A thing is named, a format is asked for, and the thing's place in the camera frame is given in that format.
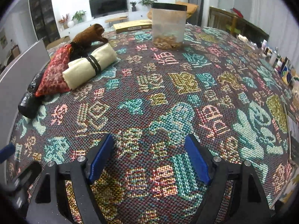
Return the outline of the red patterned fabric pouch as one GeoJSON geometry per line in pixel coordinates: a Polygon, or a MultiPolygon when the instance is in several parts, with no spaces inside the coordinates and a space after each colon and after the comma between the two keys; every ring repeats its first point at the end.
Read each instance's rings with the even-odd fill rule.
{"type": "Polygon", "coordinates": [[[35,93],[36,97],[70,91],[70,88],[63,78],[63,72],[68,69],[68,63],[70,62],[70,50],[71,44],[68,43],[60,47],[53,55],[43,74],[38,90],[35,93]]]}

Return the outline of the cream cloth bundle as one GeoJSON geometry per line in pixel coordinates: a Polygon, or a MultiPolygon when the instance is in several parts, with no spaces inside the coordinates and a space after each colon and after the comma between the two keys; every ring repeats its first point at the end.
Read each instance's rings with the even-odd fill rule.
{"type": "Polygon", "coordinates": [[[107,43],[94,50],[87,57],[69,62],[68,69],[64,70],[62,75],[68,87],[71,90],[75,90],[100,74],[116,60],[116,52],[107,43]]]}

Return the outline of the black plastic bag roll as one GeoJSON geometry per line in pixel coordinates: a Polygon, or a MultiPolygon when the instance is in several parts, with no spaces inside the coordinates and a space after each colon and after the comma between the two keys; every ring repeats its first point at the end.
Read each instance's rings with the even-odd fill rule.
{"type": "Polygon", "coordinates": [[[23,95],[18,104],[18,111],[21,115],[29,119],[34,119],[38,113],[38,109],[44,99],[44,96],[37,97],[35,93],[41,84],[45,68],[38,72],[31,83],[28,85],[26,93],[23,95]]]}

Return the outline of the colourful woven tablecloth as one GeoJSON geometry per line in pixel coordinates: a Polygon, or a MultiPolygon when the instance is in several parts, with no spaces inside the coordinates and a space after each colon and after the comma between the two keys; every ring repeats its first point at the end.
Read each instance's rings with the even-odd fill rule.
{"type": "Polygon", "coordinates": [[[270,64],[242,41],[187,25],[184,47],[163,51],[150,30],[105,34],[117,62],[88,83],[18,116],[11,180],[31,161],[71,162],[113,135],[92,186],[108,223],[188,223],[207,187],[184,149],[192,133],[225,161],[249,160],[273,205],[291,177],[283,105],[298,103],[270,64]]]}

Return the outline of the black fuzzy cloth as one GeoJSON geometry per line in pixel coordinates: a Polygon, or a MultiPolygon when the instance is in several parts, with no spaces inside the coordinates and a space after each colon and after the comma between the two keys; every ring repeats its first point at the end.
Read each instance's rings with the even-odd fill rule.
{"type": "Polygon", "coordinates": [[[85,58],[89,55],[90,47],[84,47],[74,42],[71,42],[70,45],[70,61],[85,58]]]}

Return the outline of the dark bookshelf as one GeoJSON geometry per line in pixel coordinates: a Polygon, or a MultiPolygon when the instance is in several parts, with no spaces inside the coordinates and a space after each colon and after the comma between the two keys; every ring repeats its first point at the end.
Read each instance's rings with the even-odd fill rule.
{"type": "Polygon", "coordinates": [[[53,12],[52,0],[28,0],[31,20],[36,37],[45,46],[60,38],[53,12]]]}

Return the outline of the white tv cabinet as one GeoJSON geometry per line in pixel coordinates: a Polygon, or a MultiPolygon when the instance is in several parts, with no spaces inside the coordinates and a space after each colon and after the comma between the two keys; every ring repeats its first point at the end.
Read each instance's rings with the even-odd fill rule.
{"type": "Polygon", "coordinates": [[[82,32],[89,26],[92,26],[93,24],[100,24],[104,29],[110,28],[107,23],[105,23],[105,20],[112,19],[115,17],[123,17],[128,16],[127,20],[124,20],[122,22],[128,22],[128,21],[134,21],[134,20],[143,20],[147,19],[148,11],[136,11],[136,12],[126,12],[126,13],[119,13],[119,14],[113,14],[113,15],[107,15],[99,18],[94,18],[89,21],[84,21],[78,24],[75,24],[73,27],[64,29],[61,31],[60,37],[66,37],[69,36],[70,39],[73,39],[79,32],[82,32]]]}

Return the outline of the brown knitted cloth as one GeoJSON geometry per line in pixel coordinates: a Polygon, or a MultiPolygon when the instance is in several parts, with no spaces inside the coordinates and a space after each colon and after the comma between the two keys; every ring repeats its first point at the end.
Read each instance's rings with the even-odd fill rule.
{"type": "Polygon", "coordinates": [[[108,39],[102,35],[104,28],[100,24],[93,24],[84,31],[78,33],[72,40],[71,45],[73,48],[88,48],[94,42],[108,43],[108,39]]]}

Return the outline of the red flower vase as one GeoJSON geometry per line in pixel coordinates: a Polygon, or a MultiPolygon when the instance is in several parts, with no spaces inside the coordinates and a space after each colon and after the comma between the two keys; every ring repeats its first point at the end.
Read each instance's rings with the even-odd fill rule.
{"type": "Polygon", "coordinates": [[[62,16],[62,18],[58,20],[59,24],[62,26],[63,29],[68,28],[68,25],[67,25],[68,20],[69,20],[69,14],[62,16]]]}

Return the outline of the dark wooden side cabinet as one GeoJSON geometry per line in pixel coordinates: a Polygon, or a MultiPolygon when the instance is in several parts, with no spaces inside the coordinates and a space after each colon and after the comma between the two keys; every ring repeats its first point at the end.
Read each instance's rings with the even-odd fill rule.
{"type": "Polygon", "coordinates": [[[261,28],[235,13],[216,7],[209,7],[207,26],[223,30],[234,37],[240,34],[258,46],[261,46],[264,40],[269,40],[269,35],[261,28]]]}

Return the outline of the green potted plant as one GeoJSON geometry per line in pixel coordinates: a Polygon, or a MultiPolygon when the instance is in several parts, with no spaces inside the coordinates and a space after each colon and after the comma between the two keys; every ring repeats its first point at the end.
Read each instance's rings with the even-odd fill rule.
{"type": "Polygon", "coordinates": [[[156,3],[158,0],[139,0],[138,3],[145,9],[150,9],[152,4],[156,3]]]}
{"type": "Polygon", "coordinates": [[[86,11],[79,10],[76,11],[73,15],[72,21],[76,21],[77,23],[83,22],[83,18],[85,17],[86,11]]]}

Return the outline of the clear plastic jar black lid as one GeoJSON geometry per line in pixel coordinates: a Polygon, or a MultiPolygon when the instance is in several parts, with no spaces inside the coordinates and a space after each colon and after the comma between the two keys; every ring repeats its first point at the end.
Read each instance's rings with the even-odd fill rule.
{"type": "Polygon", "coordinates": [[[152,4],[152,43],[163,50],[178,50],[184,41],[187,6],[152,4]]]}

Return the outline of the black television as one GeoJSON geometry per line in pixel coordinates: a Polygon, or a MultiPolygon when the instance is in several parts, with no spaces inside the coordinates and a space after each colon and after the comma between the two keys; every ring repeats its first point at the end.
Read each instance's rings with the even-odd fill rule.
{"type": "Polygon", "coordinates": [[[92,17],[128,10],[127,0],[89,0],[89,5],[92,17]]]}

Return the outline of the small dark potted plant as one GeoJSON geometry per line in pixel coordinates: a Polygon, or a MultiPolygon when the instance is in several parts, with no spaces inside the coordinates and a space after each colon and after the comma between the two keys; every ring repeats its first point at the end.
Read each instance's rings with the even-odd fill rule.
{"type": "Polygon", "coordinates": [[[136,4],[137,4],[137,2],[135,2],[135,1],[131,1],[130,2],[131,11],[136,12],[136,4]]]}

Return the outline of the green potted plant right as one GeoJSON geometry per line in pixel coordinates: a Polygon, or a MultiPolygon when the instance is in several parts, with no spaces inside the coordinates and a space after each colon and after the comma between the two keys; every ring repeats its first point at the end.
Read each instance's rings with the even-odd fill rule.
{"type": "Polygon", "coordinates": [[[139,0],[138,3],[145,9],[150,9],[152,4],[156,3],[158,0],[139,0]]]}

